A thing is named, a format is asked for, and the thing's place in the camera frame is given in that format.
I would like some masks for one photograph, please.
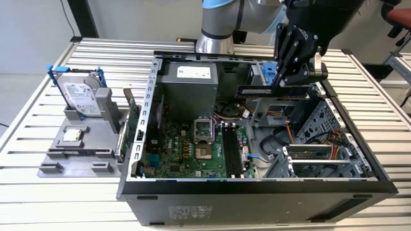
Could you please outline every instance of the white wall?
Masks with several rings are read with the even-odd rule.
[[[0,0],[0,73],[46,74],[71,37],[59,0]]]
[[[89,0],[102,38],[174,42],[197,39],[201,0]]]

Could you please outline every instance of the ram slot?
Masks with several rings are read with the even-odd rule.
[[[227,177],[239,177],[242,174],[242,162],[239,152],[239,142],[235,126],[223,127],[223,148],[226,158]]]

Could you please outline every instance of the power supply label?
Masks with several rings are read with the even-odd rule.
[[[70,101],[86,116],[102,116],[93,88],[85,83],[65,83]]]
[[[179,66],[178,78],[211,78],[211,68],[206,66]]]
[[[211,211],[211,205],[169,206],[171,219],[210,219]]]

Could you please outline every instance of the metal workbench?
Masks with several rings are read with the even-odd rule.
[[[143,100],[154,50],[193,52],[194,44],[86,38],[70,44],[55,65],[82,69],[101,65],[113,100],[126,106],[122,88],[133,88],[137,102]],[[242,55],[273,56],[273,52],[268,46],[235,47],[235,53]],[[167,227],[169,230],[411,230],[411,120],[353,55],[330,50],[324,61],[330,83],[400,194],[337,224]],[[117,201],[119,178],[37,176],[65,120],[63,109],[63,97],[46,77],[0,139],[0,224],[9,224],[0,230],[135,230],[137,217],[127,203]]]
[[[393,52],[385,64],[389,64],[409,84],[411,84],[411,53]]]

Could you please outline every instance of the open computer tower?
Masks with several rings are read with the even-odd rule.
[[[268,57],[155,52],[118,192],[142,225],[337,222],[398,193],[329,82],[274,76]]]

